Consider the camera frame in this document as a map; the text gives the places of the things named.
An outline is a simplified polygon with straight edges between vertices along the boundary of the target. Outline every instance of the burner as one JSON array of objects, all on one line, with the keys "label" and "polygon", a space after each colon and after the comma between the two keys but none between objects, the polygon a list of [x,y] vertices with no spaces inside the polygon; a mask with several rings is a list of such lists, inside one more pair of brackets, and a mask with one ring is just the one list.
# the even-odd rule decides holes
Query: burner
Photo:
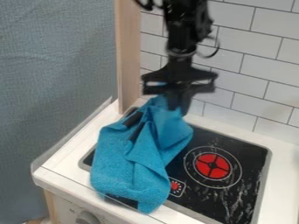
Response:
[{"label": "burner", "polygon": [[206,153],[196,158],[199,174],[207,179],[225,179],[231,174],[229,161],[215,153]]},{"label": "burner", "polygon": [[242,176],[237,158],[212,146],[190,150],[184,157],[184,168],[197,183],[216,189],[234,186]]}]

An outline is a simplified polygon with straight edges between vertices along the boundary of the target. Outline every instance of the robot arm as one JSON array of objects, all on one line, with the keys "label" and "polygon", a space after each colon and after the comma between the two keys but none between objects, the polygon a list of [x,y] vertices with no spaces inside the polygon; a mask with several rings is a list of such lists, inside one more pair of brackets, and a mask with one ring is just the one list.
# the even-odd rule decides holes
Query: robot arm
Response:
[{"label": "robot arm", "polygon": [[[154,7],[162,9],[169,33],[166,46],[168,64],[156,72],[142,76],[143,93],[165,95],[169,109],[181,107],[185,115],[191,98],[197,93],[213,92],[214,81],[218,77],[216,73],[191,67],[192,58],[198,53],[198,43],[210,38],[212,31],[207,0],[163,0],[162,5],[156,5],[154,0],[148,0],[145,4],[140,0],[135,1],[147,11],[152,11]],[[205,58],[211,58],[217,51]],[[162,82],[163,85],[148,85],[152,81]],[[197,81],[205,81],[207,84],[194,84]]]}]

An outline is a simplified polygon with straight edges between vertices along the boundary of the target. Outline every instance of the white countertop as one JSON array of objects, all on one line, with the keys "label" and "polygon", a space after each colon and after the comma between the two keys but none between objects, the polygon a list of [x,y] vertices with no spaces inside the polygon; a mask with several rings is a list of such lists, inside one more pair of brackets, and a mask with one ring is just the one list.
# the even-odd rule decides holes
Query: white countertop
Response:
[{"label": "white countertop", "polygon": [[[135,105],[141,106],[139,99]],[[124,206],[108,204],[89,184],[89,172],[78,163],[98,140],[101,127],[120,119],[117,101],[105,108],[34,173],[37,185],[91,212],[109,214],[123,223],[204,224],[166,206],[145,215]],[[258,224],[297,224],[299,211],[299,147],[267,136],[239,129],[203,117],[187,115],[188,123],[196,124],[230,137],[238,138],[271,150],[272,157],[263,193]]]}]

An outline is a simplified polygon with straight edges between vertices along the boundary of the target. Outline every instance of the toy kitchen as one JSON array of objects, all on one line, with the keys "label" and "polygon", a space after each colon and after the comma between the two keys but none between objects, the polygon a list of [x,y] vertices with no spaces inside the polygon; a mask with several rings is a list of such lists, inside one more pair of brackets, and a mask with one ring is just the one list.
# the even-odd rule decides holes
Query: toy kitchen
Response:
[{"label": "toy kitchen", "polygon": [[[298,223],[299,147],[191,114],[184,120],[194,131],[192,140],[167,164],[170,193],[157,210],[140,213],[130,201],[93,189],[90,170],[100,130],[146,102],[140,98],[139,24],[124,22],[128,17],[138,21],[140,13],[133,3],[124,2],[116,7],[116,48],[122,47],[118,99],[108,99],[32,164],[33,180],[44,189],[52,223]],[[136,56],[128,59],[126,51]]]}]

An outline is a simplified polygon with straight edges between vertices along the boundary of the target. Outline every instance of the black cooktop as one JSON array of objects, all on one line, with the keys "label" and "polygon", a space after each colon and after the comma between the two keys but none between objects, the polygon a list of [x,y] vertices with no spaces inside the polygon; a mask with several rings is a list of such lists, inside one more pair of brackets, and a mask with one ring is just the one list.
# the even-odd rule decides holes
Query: black cooktop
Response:
[{"label": "black cooktop", "polygon": [[[194,137],[166,167],[168,207],[205,223],[255,223],[269,151],[192,126]],[[94,151],[83,159],[91,165]]]}]

